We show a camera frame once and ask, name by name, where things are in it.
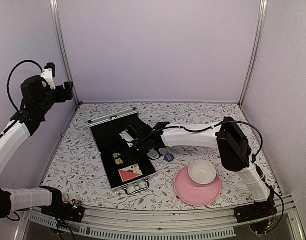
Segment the blue dealer button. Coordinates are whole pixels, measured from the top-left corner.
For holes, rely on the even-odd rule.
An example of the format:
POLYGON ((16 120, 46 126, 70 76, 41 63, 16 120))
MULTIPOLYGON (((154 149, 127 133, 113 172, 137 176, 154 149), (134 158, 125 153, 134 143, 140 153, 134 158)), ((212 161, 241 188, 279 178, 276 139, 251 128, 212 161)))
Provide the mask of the blue dealer button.
POLYGON ((168 154, 166 154, 166 155, 164 156, 164 160, 165 160, 166 162, 172 162, 172 161, 174 161, 174 155, 168 153, 168 154))

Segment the aluminium poker case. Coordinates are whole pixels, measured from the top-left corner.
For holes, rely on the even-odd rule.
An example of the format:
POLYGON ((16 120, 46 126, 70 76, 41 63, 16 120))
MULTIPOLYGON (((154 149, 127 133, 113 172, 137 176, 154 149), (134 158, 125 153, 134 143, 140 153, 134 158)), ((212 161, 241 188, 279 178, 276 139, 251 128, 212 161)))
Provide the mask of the aluminium poker case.
POLYGON ((139 111, 132 107, 87 121, 100 153, 112 191, 123 190, 132 196, 149 188, 149 179, 157 175, 147 155, 130 153, 140 134, 149 128, 139 120, 139 111))

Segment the blue gold card deck box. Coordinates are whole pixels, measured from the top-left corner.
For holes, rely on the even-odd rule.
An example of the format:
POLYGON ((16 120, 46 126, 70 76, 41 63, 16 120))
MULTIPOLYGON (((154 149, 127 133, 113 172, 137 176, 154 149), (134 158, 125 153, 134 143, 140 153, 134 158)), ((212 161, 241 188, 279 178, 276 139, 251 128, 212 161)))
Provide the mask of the blue gold card deck box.
POLYGON ((115 165, 119 166, 119 165, 123 165, 123 160, 121 159, 121 154, 119 153, 114 153, 112 154, 113 156, 113 160, 114 160, 114 163, 115 165))

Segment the pink card deck box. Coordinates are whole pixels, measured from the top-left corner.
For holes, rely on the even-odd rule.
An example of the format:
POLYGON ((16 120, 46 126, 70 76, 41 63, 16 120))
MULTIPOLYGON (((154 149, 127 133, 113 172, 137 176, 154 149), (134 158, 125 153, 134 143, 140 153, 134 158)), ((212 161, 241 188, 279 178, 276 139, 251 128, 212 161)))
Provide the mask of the pink card deck box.
POLYGON ((133 179, 141 177, 142 171, 140 170, 138 164, 134 164, 123 169, 118 170, 119 176, 122 182, 127 182, 133 179))

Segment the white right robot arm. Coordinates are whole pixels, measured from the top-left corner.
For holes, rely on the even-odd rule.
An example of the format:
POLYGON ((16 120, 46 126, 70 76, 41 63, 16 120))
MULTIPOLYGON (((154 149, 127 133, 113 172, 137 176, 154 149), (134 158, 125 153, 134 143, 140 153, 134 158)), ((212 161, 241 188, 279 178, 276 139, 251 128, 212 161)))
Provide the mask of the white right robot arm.
POLYGON ((258 153, 252 154, 248 139, 239 127, 241 124, 241 121, 225 117, 220 122, 204 125, 158 122, 149 127, 136 117, 120 130, 120 143, 113 145, 111 151, 134 164, 150 150, 161 148, 194 146, 217 149, 222 166, 237 173, 251 192, 255 203, 251 213, 255 218, 262 218, 271 209, 274 190, 266 183, 263 171, 256 164, 258 153))

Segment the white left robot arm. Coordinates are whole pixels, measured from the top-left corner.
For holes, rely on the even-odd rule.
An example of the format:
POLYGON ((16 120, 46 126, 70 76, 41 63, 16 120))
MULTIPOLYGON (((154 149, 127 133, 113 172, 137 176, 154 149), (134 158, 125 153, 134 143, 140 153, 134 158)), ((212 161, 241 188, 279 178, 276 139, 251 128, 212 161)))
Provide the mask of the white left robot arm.
MULTIPOLYGON (((52 86, 41 76, 33 76, 21 84, 20 109, 11 117, 0 134, 0 176, 17 149, 45 121, 45 114, 55 103, 70 101, 73 83, 52 86)), ((59 200, 60 192, 54 188, 31 189, 0 188, 0 219, 10 213, 34 207, 47 207, 56 217, 67 213, 67 206, 59 200)))

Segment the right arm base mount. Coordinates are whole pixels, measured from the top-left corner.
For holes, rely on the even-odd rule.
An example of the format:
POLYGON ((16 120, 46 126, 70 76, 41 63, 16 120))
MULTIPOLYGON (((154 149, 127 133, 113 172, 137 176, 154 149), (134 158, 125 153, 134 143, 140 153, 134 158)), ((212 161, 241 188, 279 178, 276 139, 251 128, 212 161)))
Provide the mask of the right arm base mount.
POLYGON ((234 208, 234 217, 238 223, 245 223, 277 214, 275 205, 267 202, 255 202, 250 205, 234 208))

